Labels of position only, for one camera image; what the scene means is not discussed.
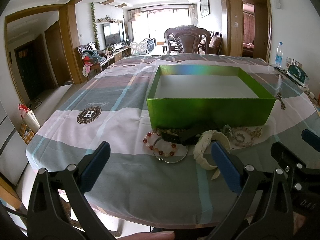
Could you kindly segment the person's hand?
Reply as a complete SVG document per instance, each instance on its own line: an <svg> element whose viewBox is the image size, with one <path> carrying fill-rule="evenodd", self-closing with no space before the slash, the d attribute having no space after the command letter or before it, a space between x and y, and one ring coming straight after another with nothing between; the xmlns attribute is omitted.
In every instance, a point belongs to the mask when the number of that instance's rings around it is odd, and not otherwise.
<svg viewBox="0 0 320 240"><path fill-rule="evenodd" d="M120 237L118 240L173 240L175 233L173 231L160 232L141 232L135 233L126 237Z"/></svg>

